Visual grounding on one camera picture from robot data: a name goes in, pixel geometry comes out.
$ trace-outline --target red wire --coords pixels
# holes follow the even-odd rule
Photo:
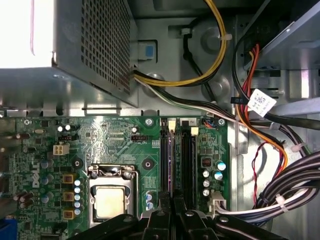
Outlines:
[[[256,159],[257,159],[257,157],[259,155],[260,149],[267,143],[268,142],[265,141],[265,142],[260,144],[260,146],[256,150],[254,159],[252,160],[252,163],[251,163],[252,170],[253,170],[253,180],[254,180],[254,187],[253,187],[253,203],[254,203],[254,205],[256,205],[256,203],[257,203],[257,191],[258,191],[258,184],[257,184],[258,175],[257,175],[257,172],[256,172]]]

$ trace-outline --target barcode sticker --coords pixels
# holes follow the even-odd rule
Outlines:
[[[255,89],[248,102],[248,107],[261,117],[264,117],[276,103],[275,99],[259,89]]]

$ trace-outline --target chip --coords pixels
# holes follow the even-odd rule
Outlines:
[[[63,184],[73,184],[75,182],[75,174],[64,174],[62,176]]]
[[[72,209],[70,210],[63,210],[63,219],[65,220],[73,220],[75,219],[75,213]]]
[[[41,127],[49,127],[49,121],[47,120],[41,121]]]
[[[65,202],[73,202],[75,193],[73,191],[67,191],[62,194],[62,199]]]
[[[42,234],[40,240],[61,240],[61,236],[57,234]]]
[[[30,230],[31,229],[31,222],[25,222],[24,223],[24,230]]]
[[[41,144],[42,139],[41,139],[41,138],[36,138],[36,139],[34,140],[34,142],[35,142],[35,144]]]

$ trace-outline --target white connector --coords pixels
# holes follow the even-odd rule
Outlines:
[[[175,132],[176,131],[176,119],[175,118],[170,118],[168,119],[168,129],[169,132]]]
[[[53,145],[53,155],[64,156],[69,154],[70,144]]]
[[[219,191],[212,191],[210,196],[210,201],[208,202],[209,213],[211,214],[212,219],[214,219],[217,214],[217,211],[216,211],[217,205],[220,205],[226,208],[227,201],[224,199],[224,197],[221,195]]]
[[[199,128],[197,126],[191,127],[191,136],[198,136]]]

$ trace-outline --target capacitor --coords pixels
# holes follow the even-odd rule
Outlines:
[[[81,210],[79,208],[76,208],[74,210],[74,215],[79,216],[81,214]]]
[[[150,202],[150,201],[152,200],[152,198],[153,198],[153,193],[152,193],[152,191],[147,191],[147,192],[145,193],[145,201],[146,201],[146,202]]]
[[[208,197],[210,195],[210,190],[208,188],[203,189],[202,195]]]
[[[152,202],[148,202],[148,203],[146,204],[146,209],[147,209],[147,210],[154,209],[154,204],[153,204]]]
[[[52,192],[48,192],[41,196],[41,202],[47,204],[54,197]]]
[[[52,176],[51,174],[47,175],[47,176],[44,176],[42,179],[41,179],[41,183],[42,185],[47,185],[49,183],[52,183],[52,181],[54,180],[54,176]]]
[[[205,180],[203,181],[203,186],[204,186],[205,188],[209,187],[209,186],[210,186],[210,181],[209,181],[208,179],[205,179]]]
[[[28,146],[24,147],[22,151],[24,154],[33,154],[37,151],[37,149],[34,146]]]
[[[15,135],[15,138],[19,139],[19,140],[29,139],[30,138],[30,134],[29,133],[17,133]]]
[[[35,134],[44,134],[46,131],[44,129],[36,129],[34,130]]]
[[[75,187],[74,188],[74,192],[76,193],[76,194],[79,194],[80,192],[81,192],[81,189],[80,189],[80,187]]]
[[[218,180],[218,181],[221,181],[222,178],[224,177],[223,174],[220,171],[215,171],[213,176],[214,176],[214,179]]]
[[[20,204],[20,208],[21,209],[26,209],[27,207],[29,207],[30,205],[34,204],[34,201],[32,199],[26,201],[26,202],[22,202]]]
[[[79,179],[75,180],[74,185],[79,187],[81,185],[81,181]]]
[[[24,203],[26,201],[28,201],[29,199],[31,199],[32,197],[34,196],[34,193],[31,191],[31,192],[26,192],[24,195],[22,195],[20,197],[20,202]]]
[[[54,162],[52,160],[43,160],[41,161],[40,165],[42,169],[48,169],[51,168]]]
[[[202,176],[203,176],[204,178],[208,178],[208,177],[210,176],[210,172],[209,172],[207,169],[205,169],[205,170],[202,172]]]
[[[75,208],[80,208],[81,203],[78,202],[78,201],[75,201],[75,202],[73,203],[73,205],[74,205]]]
[[[216,162],[216,168],[217,168],[219,171],[224,171],[224,170],[226,170],[227,165],[226,165],[223,161],[217,161],[217,162]]]
[[[56,130],[61,133],[64,130],[64,128],[62,126],[58,126]]]
[[[131,128],[131,132],[133,134],[136,134],[139,131],[139,128],[137,126],[134,126],[133,128]]]
[[[13,200],[18,201],[26,193],[27,193],[26,190],[23,190],[22,192],[17,193],[16,195],[13,196]]]
[[[74,195],[74,200],[79,201],[81,199],[81,196],[79,194]]]
[[[64,126],[64,129],[66,130],[66,131],[75,131],[76,129],[77,129],[77,127],[75,126],[75,125],[70,125],[70,124],[67,124],[67,125],[65,125]]]

